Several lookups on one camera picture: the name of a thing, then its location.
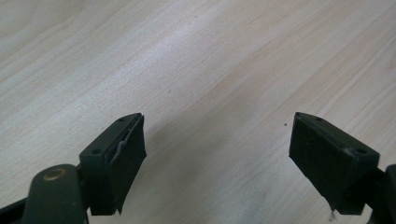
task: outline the wood grain surface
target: wood grain surface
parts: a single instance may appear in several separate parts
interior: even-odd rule
[[[0,1],[0,206],[112,121],[146,116],[121,216],[91,223],[366,223],[288,157],[296,111],[396,162],[393,0]]]

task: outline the black plastic part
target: black plastic part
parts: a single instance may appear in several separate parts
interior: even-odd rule
[[[121,213],[126,195],[146,158],[144,117],[116,120],[79,155],[88,205],[94,216]]]
[[[396,221],[396,165],[391,165],[385,172],[385,197],[388,201],[389,212]]]
[[[88,223],[75,166],[52,166],[35,176],[26,200],[22,223]]]
[[[5,224],[20,224],[26,199],[19,200],[0,209],[0,221]]]
[[[324,119],[296,113],[290,157],[332,210],[361,214],[365,201],[359,191],[365,186],[358,180],[376,170],[376,151]]]

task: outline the light wooden surface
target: light wooden surface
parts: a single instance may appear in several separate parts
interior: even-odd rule
[[[146,116],[121,216],[91,223],[365,223],[289,159],[294,112],[396,162],[393,0],[0,3],[0,206]]]

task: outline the wooden table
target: wooden table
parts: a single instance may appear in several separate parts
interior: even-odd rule
[[[290,133],[314,114],[396,162],[396,3],[1,1],[0,108],[0,206],[141,112],[123,213],[91,223],[365,223],[331,218]]]

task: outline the screw hole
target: screw hole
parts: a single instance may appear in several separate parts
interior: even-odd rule
[[[99,154],[100,152],[101,152],[102,150],[101,149],[94,149],[93,151],[92,151],[92,154],[93,155],[96,155],[96,154]]]
[[[359,152],[360,154],[366,154],[367,151],[363,148],[356,148],[356,151]]]

